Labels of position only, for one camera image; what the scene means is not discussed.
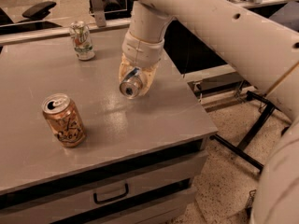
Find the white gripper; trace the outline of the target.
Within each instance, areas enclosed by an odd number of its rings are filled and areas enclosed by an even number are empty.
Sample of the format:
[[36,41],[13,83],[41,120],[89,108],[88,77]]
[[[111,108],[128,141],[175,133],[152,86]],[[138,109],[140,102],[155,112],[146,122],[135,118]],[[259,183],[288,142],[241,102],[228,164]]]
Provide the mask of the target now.
[[138,66],[138,95],[144,96],[153,83],[163,49],[164,40],[158,43],[149,43],[137,39],[127,32],[122,43],[123,54],[119,68],[119,82],[135,75],[136,66]]

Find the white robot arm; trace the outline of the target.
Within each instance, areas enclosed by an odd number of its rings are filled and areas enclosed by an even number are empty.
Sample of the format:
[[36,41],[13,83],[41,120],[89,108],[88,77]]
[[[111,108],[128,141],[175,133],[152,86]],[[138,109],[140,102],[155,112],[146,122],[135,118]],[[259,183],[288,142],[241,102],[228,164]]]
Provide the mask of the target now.
[[299,224],[299,34],[226,0],[135,0],[126,60],[138,67],[159,62],[171,19],[291,120],[263,168],[249,224]]

